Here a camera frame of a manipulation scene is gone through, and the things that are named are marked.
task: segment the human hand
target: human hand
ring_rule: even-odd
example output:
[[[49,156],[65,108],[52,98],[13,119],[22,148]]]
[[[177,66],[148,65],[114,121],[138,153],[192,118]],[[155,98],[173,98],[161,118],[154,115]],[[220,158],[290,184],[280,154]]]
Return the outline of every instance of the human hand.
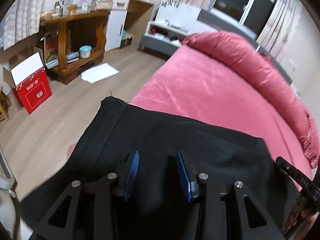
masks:
[[[313,226],[314,222],[316,221],[317,217],[318,217],[319,213],[316,213],[315,215],[313,215],[313,213],[311,213],[307,218],[306,218],[306,223],[304,224],[304,226],[297,232],[296,236],[294,237],[293,240],[303,240],[307,233],[309,232],[309,230],[311,229],[311,227]]]
[[[297,197],[297,203],[293,206],[288,220],[284,224],[284,227],[286,229],[289,229],[290,227],[295,226],[299,216],[301,216],[303,219],[309,216],[313,216],[313,213],[308,206],[308,199],[306,197],[303,197],[302,195]]]

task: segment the barcode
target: barcode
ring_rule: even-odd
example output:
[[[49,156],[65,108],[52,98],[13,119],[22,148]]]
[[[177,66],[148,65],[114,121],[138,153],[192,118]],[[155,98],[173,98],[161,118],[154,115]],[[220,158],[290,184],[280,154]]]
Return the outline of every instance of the barcode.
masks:
[[[43,93],[42,93],[42,91],[40,91],[38,94],[37,94],[37,97],[39,98],[40,96],[42,96],[43,95]]]

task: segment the wooden floor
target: wooden floor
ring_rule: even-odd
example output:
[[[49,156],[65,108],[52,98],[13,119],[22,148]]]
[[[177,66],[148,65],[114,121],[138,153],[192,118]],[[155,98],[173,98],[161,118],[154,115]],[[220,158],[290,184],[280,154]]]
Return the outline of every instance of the wooden floor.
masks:
[[[78,141],[109,90],[129,102],[165,60],[131,45],[106,52],[104,62],[120,72],[94,84],[80,76],[67,86],[52,81],[52,96],[31,115],[11,99],[10,120],[0,122],[0,144],[18,182],[18,199],[64,165],[68,147]]]

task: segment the screw head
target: screw head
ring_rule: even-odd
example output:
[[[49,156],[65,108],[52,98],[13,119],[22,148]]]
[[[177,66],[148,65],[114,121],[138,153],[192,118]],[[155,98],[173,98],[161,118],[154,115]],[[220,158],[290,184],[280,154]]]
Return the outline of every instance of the screw head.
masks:
[[[12,197],[12,198],[16,198],[17,197],[17,193],[14,190],[9,189],[8,191],[9,191],[10,197]]]
[[[71,183],[72,187],[79,187],[81,182],[79,180],[75,180]]]
[[[208,176],[208,174],[206,174],[206,173],[200,173],[199,174],[199,178],[200,179],[207,179],[209,176]]]
[[[107,177],[108,179],[115,179],[117,177],[117,174],[112,172],[112,173],[109,173]]]
[[[242,188],[243,187],[243,183],[241,181],[236,181],[235,182],[235,186],[238,188]]]

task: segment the black fabric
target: black fabric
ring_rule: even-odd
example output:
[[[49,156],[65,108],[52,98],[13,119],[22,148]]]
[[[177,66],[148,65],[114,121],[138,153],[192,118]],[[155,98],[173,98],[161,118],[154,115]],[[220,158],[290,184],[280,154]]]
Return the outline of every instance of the black fabric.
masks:
[[[129,153],[140,163],[132,197],[118,209],[121,239],[194,239],[198,206],[183,197],[175,156],[188,152],[195,170],[231,185],[244,182],[282,228],[298,191],[269,157],[261,138],[105,98],[65,166],[20,204],[31,227],[73,181],[114,172]]]

